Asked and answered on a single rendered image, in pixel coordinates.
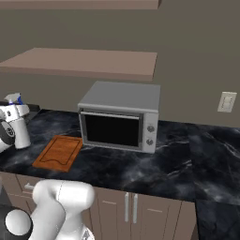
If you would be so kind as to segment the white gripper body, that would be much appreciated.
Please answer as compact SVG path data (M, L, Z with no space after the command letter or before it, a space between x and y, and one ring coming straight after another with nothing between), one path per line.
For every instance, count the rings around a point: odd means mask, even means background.
M27 105L14 105L12 107L12 119L17 120L25 115L29 114L30 110Z

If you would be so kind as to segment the white blue spray bottle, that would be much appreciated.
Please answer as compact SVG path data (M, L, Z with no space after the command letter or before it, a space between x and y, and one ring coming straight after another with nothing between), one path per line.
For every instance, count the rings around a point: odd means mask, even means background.
M15 147L17 149L26 148L31 144L31 142L24 117L17 120L12 119L12 107L14 105L25 105L21 100L21 94L9 94L5 97L5 100L8 102L8 105L5 108L5 114L7 117L6 120L15 132Z

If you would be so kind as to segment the brown wooden cutting board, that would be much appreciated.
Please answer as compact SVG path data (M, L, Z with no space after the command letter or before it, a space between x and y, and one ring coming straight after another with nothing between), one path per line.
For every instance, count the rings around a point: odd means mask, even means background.
M82 146L83 140L79 137L55 135L32 166L68 173Z

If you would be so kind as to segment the taupe drawer front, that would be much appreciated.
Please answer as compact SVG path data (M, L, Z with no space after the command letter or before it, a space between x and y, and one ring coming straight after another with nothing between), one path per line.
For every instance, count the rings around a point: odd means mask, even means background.
M39 177L28 176L28 175L21 175L17 174L16 178L20 184L21 192L24 197L32 197L33 190L25 189L24 186L29 183L31 186L35 186L39 181Z

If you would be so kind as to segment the black glass oven door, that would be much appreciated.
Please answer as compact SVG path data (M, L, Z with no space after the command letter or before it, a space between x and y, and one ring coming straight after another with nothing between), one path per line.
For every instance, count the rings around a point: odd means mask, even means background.
M111 113L139 116L140 119L125 119L81 115L82 139L85 144L120 149L143 148L143 115L130 112L95 112L81 109L80 112Z

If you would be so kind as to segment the grey toaster oven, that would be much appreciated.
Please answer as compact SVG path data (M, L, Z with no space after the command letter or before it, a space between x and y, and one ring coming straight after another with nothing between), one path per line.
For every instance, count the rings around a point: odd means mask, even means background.
M159 96L160 87L155 84L97 81L78 103L79 119L81 109L107 113L141 113L142 149L106 148L153 153L157 144ZM150 125L155 127L154 132L147 130ZM152 139L154 143L148 145L147 139Z

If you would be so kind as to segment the taupe cupboard door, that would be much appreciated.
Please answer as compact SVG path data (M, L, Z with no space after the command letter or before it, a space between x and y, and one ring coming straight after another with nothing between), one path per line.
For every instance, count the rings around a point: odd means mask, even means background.
M173 240L182 202L138 194L137 223L133 224L134 194L130 219L131 240Z
M96 187L101 240L130 240L131 196L125 222L125 191Z

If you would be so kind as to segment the brown wall shelf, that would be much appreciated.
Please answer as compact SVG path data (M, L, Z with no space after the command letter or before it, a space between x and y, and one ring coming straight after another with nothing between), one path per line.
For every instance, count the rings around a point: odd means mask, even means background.
M153 80L156 52L34 48L0 63L0 71L130 81Z

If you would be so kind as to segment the white wall switch plate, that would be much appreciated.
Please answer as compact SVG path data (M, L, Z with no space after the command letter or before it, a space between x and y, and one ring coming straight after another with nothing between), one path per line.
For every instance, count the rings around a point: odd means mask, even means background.
M222 92L217 110L220 113L230 113L233 109L237 94L234 92Z

